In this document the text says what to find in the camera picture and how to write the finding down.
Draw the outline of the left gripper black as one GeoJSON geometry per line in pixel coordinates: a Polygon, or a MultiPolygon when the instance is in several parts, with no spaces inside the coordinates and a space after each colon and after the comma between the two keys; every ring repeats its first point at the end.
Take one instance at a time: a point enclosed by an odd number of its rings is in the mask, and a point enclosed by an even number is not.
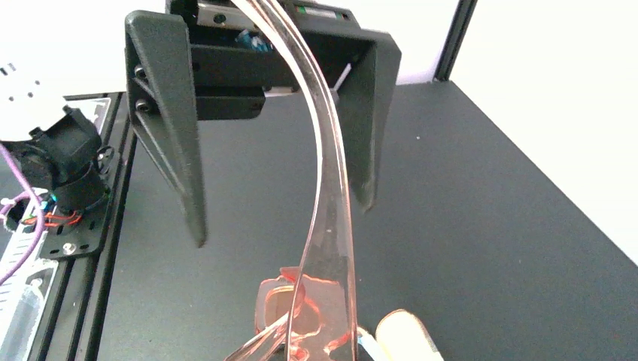
{"type": "MultiPolygon", "coordinates": [[[[349,185],[367,212],[377,197],[401,50],[389,35],[374,40],[349,10],[309,1],[280,4],[331,88],[352,66],[339,87],[337,110],[349,185]]],[[[208,229],[198,118],[253,119],[267,91],[299,85],[272,43],[232,2],[167,1],[166,12],[137,10],[125,17],[129,119],[178,194],[190,235],[202,247],[208,229]]]]}

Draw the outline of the pink transparent sunglasses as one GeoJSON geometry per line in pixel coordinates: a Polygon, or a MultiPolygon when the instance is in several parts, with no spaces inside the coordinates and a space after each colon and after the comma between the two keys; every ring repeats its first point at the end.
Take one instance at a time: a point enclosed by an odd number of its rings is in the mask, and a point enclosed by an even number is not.
{"type": "Polygon", "coordinates": [[[356,360],[354,242],[339,116],[323,73],[277,1],[237,1],[293,72],[311,115],[317,189],[290,310],[227,358],[268,360],[283,344],[288,360],[356,360]]]}

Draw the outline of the brown plaid glasses case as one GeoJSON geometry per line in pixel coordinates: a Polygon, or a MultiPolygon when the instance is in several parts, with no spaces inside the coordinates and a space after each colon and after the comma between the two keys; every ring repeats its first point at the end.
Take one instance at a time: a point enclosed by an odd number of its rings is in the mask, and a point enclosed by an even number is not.
{"type": "Polygon", "coordinates": [[[375,340],[389,360],[444,360],[424,323],[405,309],[392,311],[379,321],[375,340]]]}

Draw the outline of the light blue cleaning cloth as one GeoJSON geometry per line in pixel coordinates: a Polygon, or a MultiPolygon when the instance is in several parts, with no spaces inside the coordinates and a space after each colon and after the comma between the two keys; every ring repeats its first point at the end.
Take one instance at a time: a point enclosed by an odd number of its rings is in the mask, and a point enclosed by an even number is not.
{"type": "Polygon", "coordinates": [[[357,344],[363,349],[365,360],[390,361],[387,353],[376,339],[364,328],[357,327],[357,344]]]}

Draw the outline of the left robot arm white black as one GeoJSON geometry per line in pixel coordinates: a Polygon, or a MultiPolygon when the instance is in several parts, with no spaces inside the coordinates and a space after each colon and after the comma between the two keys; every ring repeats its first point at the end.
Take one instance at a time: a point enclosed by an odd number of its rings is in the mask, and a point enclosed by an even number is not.
{"type": "MultiPolygon", "coordinates": [[[[389,34],[361,28],[348,10],[307,1],[168,1],[164,13],[126,16],[129,118],[178,192],[198,245],[208,232],[197,122],[255,118],[266,91],[301,87],[275,42],[276,26],[282,38],[309,48],[320,78],[336,88],[350,187],[364,210],[375,203],[402,58],[389,34]]],[[[39,80],[19,89],[19,71],[12,64],[1,70],[1,143],[22,161],[29,182],[52,191],[67,211],[100,203],[108,188],[96,127],[62,96],[44,93],[39,80]]]]}

